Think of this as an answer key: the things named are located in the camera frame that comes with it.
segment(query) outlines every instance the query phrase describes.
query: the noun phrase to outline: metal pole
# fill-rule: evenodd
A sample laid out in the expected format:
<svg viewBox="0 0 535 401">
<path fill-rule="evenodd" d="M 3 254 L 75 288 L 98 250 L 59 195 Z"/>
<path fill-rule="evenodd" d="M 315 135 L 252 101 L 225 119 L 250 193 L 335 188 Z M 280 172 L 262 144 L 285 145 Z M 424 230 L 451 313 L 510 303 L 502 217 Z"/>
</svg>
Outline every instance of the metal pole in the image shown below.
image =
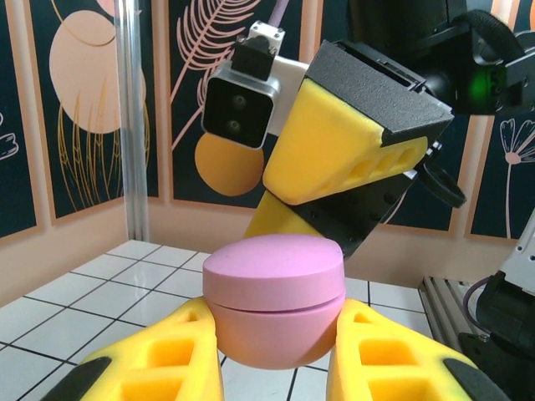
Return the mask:
<svg viewBox="0 0 535 401">
<path fill-rule="evenodd" d="M 149 240 L 145 127 L 141 98 L 138 0 L 115 1 L 115 40 L 120 88 L 120 144 L 126 223 L 131 240 Z"/>
</svg>

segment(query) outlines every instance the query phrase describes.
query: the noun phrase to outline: camera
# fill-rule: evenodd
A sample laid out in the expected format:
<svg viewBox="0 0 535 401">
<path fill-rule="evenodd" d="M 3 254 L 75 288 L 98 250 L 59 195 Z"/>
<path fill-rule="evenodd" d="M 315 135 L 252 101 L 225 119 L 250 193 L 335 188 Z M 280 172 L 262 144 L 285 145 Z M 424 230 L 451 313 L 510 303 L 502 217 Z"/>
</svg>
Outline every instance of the camera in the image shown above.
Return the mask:
<svg viewBox="0 0 535 401">
<path fill-rule="evenodd" d="M 279 136 L 308 68 L 278 56 L 284 31 L 255 22 L 238 37 L 206 87 L 201 124 L 206 132 L 258 149 L 267 134 Z"/>
</svg>

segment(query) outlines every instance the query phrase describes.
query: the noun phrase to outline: yellow foam pad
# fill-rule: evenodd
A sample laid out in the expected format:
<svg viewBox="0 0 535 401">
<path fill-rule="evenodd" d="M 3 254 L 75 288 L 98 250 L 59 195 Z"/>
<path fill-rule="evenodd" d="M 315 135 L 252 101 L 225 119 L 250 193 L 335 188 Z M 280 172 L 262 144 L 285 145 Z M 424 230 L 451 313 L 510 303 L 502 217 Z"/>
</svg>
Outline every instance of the yellow foam pad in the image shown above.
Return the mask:
<svg viewBox="0 0 535 401">
<path fill-rule="evenodd" d="M 427 138 L 382 145 L 383 127 L 305 79 L 263 182 L 278 199 L 299 205 L 412 169 Z"/>
<path fill-rule="evenodd" d="M 223 401 L 216 326 L 203 298 L 93 353 L 111 364 L 82 401 Z"/>
<path fill-rule="evenodd" d="M 464 355 L 346 300 L 331 353 L 328 401 L 471 401 L 442 360 Z"/>
<path fill-rule="evenodd" d="M 321 236 L 305 220 L 266 191 L 245 231 L 245 237 L 279 233 Z"/>
</svg>

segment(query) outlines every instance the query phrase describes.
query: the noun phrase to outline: camera lens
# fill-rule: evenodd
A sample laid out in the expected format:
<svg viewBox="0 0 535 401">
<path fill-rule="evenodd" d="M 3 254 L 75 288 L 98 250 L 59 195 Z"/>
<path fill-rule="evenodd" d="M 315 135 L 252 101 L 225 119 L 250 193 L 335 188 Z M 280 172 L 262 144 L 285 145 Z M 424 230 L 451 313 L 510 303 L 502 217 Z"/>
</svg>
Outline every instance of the camera lens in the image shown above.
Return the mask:
<svg viewBox="0 0 535 401">
<path fill-rule="evenodd" d="M 231 119 L 227 123 L 227 131 L 232 135 L 238 135 L 242 130 L 242 126 L 236 120 Z"/>
<path fill-rule="evenodd" d="M 234 107 L 234 109 L 238 111 L 242 111 L 243 109 L 245 109 L 246 105 L 247 105 L 247 101 L 240 94 L 237 94 L 236 96 L 232 98 L 232 106 Z"/>
</svg>

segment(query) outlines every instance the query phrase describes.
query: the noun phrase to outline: pink cylinder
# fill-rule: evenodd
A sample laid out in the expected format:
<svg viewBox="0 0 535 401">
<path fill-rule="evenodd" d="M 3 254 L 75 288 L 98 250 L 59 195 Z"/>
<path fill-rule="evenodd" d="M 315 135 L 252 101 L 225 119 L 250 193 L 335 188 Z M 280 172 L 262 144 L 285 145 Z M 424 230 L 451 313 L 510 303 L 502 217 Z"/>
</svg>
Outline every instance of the pink cylinder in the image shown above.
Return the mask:
<svg viewBox="0 0 535 401">
<path fill-rule="evenodd" d="M 203 267 L 219 349 L 254 368 L 309 364 L 334 345 L 344 304 L 344 258 L 317 236 L 257 236 L 225 246 Z"/>
</svg>

